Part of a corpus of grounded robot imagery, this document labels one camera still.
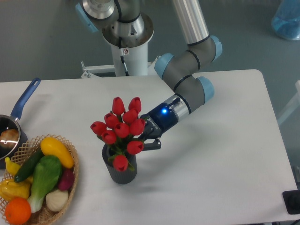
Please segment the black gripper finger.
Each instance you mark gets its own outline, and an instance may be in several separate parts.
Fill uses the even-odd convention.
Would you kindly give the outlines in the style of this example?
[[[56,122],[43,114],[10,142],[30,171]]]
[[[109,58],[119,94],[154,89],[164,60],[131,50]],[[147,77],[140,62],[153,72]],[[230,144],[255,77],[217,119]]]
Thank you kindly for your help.
[[[161,141],[159,138],[156,138],[151,143],[144,143],[143,150],[159,150],[159,149],[161,149]]]

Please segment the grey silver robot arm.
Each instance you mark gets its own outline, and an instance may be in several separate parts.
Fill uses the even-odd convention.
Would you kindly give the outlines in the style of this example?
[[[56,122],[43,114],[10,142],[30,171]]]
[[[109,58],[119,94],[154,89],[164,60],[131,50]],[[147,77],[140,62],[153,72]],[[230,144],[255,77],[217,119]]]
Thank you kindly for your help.
[[[187,50],[178,57],[166,53],[153,62],[155,72],[174,94],[144,115],[142,139],[151,140],[145,150],[160,149],[163,133],[214,96],[212,83],[204,77],[194,78],[193,74],[222,53],[219,39],[208,32],[198,1],[175,0],[172,4]],[[116,76],[148,74],[148,42],[154,26],[141,11],[138,0],[81,0],[75,9],[82,23],[91,32],[101,31],[111,46]]]

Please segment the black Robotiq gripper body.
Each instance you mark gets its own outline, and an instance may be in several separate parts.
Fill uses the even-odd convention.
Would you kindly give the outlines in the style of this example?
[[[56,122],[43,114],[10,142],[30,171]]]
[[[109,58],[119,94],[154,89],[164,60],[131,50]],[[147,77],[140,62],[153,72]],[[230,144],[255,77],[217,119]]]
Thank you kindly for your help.
[[[163,133],[179,122],[172,103],[159,104],[148,113],[141,115],[141,119],[145,120],[145,127],[139,138],[144,141],[160,138]]]

